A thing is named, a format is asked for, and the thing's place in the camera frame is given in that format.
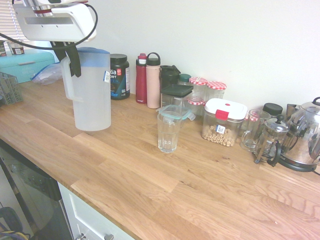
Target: pink water bottle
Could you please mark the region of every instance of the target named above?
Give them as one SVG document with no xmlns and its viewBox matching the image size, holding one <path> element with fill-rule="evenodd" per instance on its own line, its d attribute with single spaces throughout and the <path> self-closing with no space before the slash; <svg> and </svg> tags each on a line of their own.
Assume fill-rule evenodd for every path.
<svg viewBox="0 0 320 240">
<path fill-rule="evenodd" d="M 151 52 L 146 58 L 146 105 L 148 108 L 160 108 L 160 56 Z"/>
<path fill-rule="evenodd" d="M 140 53 L 136 63 L 135 101 L 138 104 L 147 103 L 147 55 Z"/>
</svg>

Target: pitcher handle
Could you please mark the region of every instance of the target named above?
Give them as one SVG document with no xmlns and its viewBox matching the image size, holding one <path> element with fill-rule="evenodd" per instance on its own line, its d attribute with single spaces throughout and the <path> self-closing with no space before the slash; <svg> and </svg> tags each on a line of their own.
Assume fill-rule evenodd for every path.
<svg viewBox="0 0 320 240">
<path fill-rule="evenodd" d="M 71 73 L 70 73 L 70 58 L 66 56 L 60 62 L 62 78 L 64 84 L 65 95 L 67 99 L 77 102 L 83 102 L 82 97 L 75 96 L 74 85 L 72 83 Z"/>
<path fill-rule="evenodd" d="M 242 134 L 242 137 L 241 137 L 241 141 L 242 141 L 242 142 L 244 142 L 244 141 L 246 140 L 245 138 L 246 138 L 246 136 L 247 136 L 248 133 L 250 133 L 249 130 L 245 131 L 245 132 Z"/>
</svg>

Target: teal bread box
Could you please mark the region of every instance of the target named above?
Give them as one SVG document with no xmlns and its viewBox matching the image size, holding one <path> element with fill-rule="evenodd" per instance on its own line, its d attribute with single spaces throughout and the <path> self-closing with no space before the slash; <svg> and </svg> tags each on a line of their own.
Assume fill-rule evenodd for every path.
<svg viewBox="0 0 320 240">
<path fill-rule="evenodd" d="M 25 54 L 0 57 L 0 72 L 16 76 L 18 83 L 30 81 L 44 67 L 54 64 L 52 53 L 37 49 L 27 49 Z"/>
</svg>

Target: plastic bag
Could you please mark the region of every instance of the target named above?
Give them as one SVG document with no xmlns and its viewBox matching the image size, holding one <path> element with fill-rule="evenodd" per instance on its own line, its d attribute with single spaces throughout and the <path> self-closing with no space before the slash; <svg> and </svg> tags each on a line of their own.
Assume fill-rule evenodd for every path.
<svg viewBox="0 0 320 240">
<path fill-rule="evenodd" d="M 62 71 L 60 62 L 48 65 L 42 68 L 36 75 L 30 78 L 32 82 L 41 85 L 53 84 L 62 79 Z"/>
</svg>

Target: electric kettle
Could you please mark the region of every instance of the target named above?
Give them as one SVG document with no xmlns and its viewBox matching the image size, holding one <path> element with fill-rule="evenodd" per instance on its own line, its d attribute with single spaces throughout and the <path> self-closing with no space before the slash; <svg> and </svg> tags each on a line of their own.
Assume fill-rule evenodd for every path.
<svg viewBox="0 0 320 240">
<path fill-rule="evenodd" d="M 304 103 L 287 124 L 279 163 L 300 172 L 311 172 L 320 162 L 320 97 Z"/>
<path fill-rule="evenodd" d="M 65 95 L 73 102 L 75 127 L 99 131 L 111 125 L 110 53 L 80 47 L 81 76 L 71 77 L 69 57 L 61 61 Z"/>
</svg>

